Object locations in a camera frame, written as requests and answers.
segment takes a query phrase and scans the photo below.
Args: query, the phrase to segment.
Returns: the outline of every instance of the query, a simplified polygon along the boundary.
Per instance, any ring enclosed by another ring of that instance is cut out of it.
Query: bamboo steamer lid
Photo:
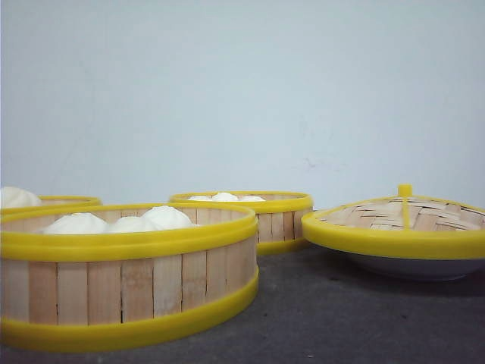
[[[485,210],[416,196],[411,185],[397,196],[369,199],[302,219],[304,237],[348,253],[402,259],[485,258]]]

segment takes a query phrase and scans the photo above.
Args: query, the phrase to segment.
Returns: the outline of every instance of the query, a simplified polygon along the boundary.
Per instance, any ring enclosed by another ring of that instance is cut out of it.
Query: white wall
[[[2,185],[485,207],[485,2],[2,2]]]

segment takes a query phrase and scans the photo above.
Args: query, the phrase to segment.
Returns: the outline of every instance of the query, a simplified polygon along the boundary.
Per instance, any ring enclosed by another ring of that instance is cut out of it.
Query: gray countertop
[[[258,264],[253,304],[208,331],[106,353],[2,347],[1,363],[485,362],[485,270],[451,282],[403,281],[319,246]]]

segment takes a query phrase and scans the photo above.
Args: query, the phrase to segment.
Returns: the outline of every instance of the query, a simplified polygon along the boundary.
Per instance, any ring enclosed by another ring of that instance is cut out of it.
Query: yellow rim
[[[118,209],[150,209],[163,204],[90,206],[26,212],[2,217],[2,223],[24,218],[73,212],[97,212]],[[175,208],[184,204],[166,204]],[[194,204],[194,208],[214,208],[211,203]],[[42,235],[2,231],[2,257],[45,262],[93,262],[171,256],[226,246],[256,234],[258,222],[251,209],[241,206],[218,206],[246,214],[242,218],[219,224],[145,233],[96,235]]]
[[[28,350],[85,352],[130,349],[207,330],[243,311],[258,292],[258,271],[241,290],[185,312],[93,326],[36,325],[2,319],[2,343]]]
[[[310,243],[304,238],[285,240],[285,241],[271,241],[268,243],[259,243],[257,245],[258,255],[266,256],[270,254],[280,254],[293,252],[308,247]]]
[[[58,209],[60,207],[82,207],[82,206],[97,206],[101,205],[101,200],[98,197],[91,196],[39,196],[41,200],[52,201],[53,199],[66,200],[70,202],[62,203],[59,205],[47,205],[47,206],[29,206],[29,207],[13,207],[11,209],[2,209],[2,215],[20,214],[24,212],[32,211],[48,211],[52,209]]]
[[[332,249],[368,256],[407,259],[482,259],[485,258],[485,230],[479,231],[382,231],[345,227],[320,221],[332,212],[364,202],[393,199],[399,196],[367,199],[335,209],[310,212],[303,216],[303,236],[312,243]],[[477,207],[426,196],[420,199],[455,203],[485,212]]]
[[[275,199],[261,202],[209,202],[218,208],[220,206],[245,206],[254,210],[257,214],[269,214],[274,212],[288,212],[308,209],[313,206],[313,200],[307,193],[287,192],[287,191],[225,191],[233,195],[285,195],[296,196],[294,199]],[[178,193],[170,197],[171,202],[197,203],[189,200],[191,196],[211,196],[217,191],[212,192],[191,192]]]

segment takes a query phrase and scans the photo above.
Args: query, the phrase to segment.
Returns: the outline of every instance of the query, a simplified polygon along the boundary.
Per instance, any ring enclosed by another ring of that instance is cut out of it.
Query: yellow lid handle
[[[397,194],[399,197],[410,197],[412,196],[412,185],[411,184],[400,184],[397,187]]]

